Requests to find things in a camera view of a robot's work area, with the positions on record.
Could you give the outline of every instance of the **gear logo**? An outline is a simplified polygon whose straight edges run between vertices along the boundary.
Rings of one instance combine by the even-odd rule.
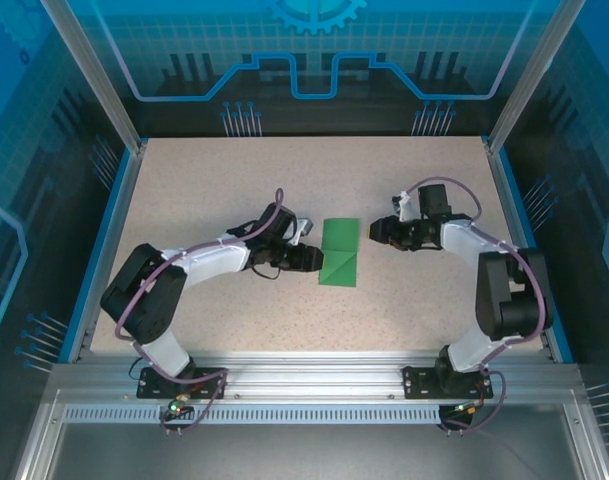
[[[0,0],[0,23],[20,48],[28,49],[42,31],[39,0]]]
[[[268,6],[285,27],[317,35],[320,30],[331,33],[333,27],[344,28],[344,21],[355,20],[366,0],[268,0]]]

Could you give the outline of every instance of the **blue side wall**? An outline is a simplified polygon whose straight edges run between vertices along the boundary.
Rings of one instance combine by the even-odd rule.
[[[123,150],[40,2],[0,1],[0,478],[61,348],[28,319],[66,328]]]
[[[558,3],[74,0],[72,7],[144,136],[481,135]]]
[[[587,0],[506,151],[588,383],[609,378],[609,2]]]

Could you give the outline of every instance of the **robotic arm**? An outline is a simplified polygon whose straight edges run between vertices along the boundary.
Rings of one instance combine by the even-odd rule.
[[[271,219],[276,208],[279,211],[268,228],[248,238]],[[184,254],[163,270],[128,315],[124,329],[168,376],[194,378],[196,366],[169,328],[182,293],[215,276],[255,270],[265,263],[278,271],[320,270],[321,250],[300,243],[300,238],[312,228],[310,219],[297,218],[287,208],[270,204],[259,220],[232,228],[219,237],[219,245]],[[135,248],[102,296],[102,308],[117,322],[142,282],[163,262],[183,252],[157,250],[149,244]]]
[[[445,346],[435,364],[441,393],[457,397],[468,391],[488,359],[535,331],[539,319],[536,288],[546,304],[544,328],[551,326],[552,296],[544,257],[536,249],[518,249],[499,242],[478,229],[469,216],[454,214],[444,184],[420,187],[419,208],[411,203],[406,191],[393,197],[393,207],[396,215],[371,225],[370,239],[401,251],[444,249],[476,271],[477,325],[457,342]],[[529,281],[508,248],[524,258],[538,285]]]

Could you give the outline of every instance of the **beige work surface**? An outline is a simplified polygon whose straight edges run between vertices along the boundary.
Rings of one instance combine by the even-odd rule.
[[[392,214],[393,195],[431,175],[470,186],[484,208],[478,224],[508,238],[479,138],[152,139],[112,276],[141,243],[187,247],[257,219],[282,187],[284,205],[315,223],[304,243],[321,245],[325,218],[361,219],[357,288],[318,285],[318,273],[283,272],[277,281],[251,271],[222,275],[182,296],[172,325],[182,344],[189,351],[436,350],[475,323],[472,269],[453,254],[400,252],[367,238],[371,222]],[[475,212],[465,193],[447,189],[454,212]],[[102,313],[91,349],[132,353],[113,330]]]

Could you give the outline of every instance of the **green paper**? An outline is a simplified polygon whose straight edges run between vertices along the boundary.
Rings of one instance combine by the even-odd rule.
[[[324,265],[319,284],[337,287],[357,285],[357,249],[360,242],[358,218],[328,218],[324,220],[322,251]]]

